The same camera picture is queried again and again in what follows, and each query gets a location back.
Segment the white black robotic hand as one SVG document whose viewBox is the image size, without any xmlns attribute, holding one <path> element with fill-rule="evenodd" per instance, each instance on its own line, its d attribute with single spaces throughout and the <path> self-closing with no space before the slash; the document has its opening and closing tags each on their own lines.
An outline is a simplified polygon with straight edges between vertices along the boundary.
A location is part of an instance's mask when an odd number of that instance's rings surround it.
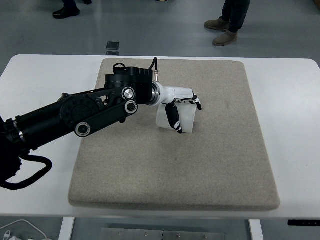
<svg viewBox="0 0 320 240">
<path fill-rule="evenodd" d="M 179 112 L 176 104 L 189 103 L 196 105 L 197 109 L 201 111 L 202 105 L 199 97 L 190 88 L 162 86 L 159 82 L 152 83 L 152 97 L 150 106 L 158 107 L 160 104 L 165 105 L 165 112 L 169 125 L 179 134 L 183 133 Z"/>
</svg>

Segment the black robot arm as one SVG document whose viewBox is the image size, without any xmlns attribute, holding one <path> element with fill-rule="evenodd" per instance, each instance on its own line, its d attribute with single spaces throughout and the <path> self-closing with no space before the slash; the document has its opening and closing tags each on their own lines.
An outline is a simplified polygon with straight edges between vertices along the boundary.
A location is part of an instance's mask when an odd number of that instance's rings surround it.
<svg viewBox="0 0 320 240">
<path fill-rule="evenodd" d="M 71 132 L 84 138 L 135 114 L 139 105 L 152 100 L 152 84 L 158 60 L 149 68 L 116 63 L 105 76 L 103 88 L 64 93 L 50 105 L 0 123 L 0 163 L 18 162 L 30 150 Z"/>
</svg>

